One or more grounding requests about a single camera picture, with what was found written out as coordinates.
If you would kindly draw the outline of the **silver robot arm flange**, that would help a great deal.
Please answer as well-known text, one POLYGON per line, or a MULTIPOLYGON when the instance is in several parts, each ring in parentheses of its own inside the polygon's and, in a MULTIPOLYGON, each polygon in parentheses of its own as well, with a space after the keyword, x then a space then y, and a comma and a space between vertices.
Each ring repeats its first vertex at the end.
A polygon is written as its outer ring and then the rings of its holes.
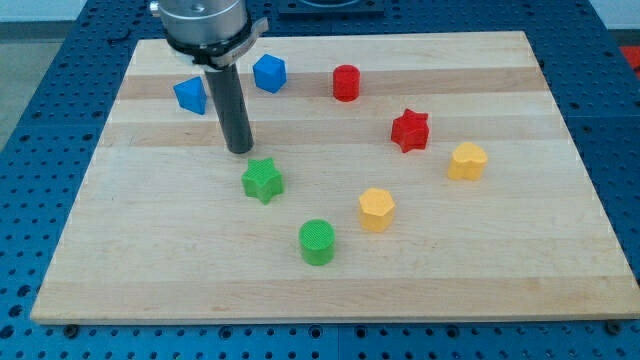
POLYGON ((216 70, 235 64, 269 30, 266 18, 251 17, 245 0, 153 0, 149 11, 174 51, 216 70))

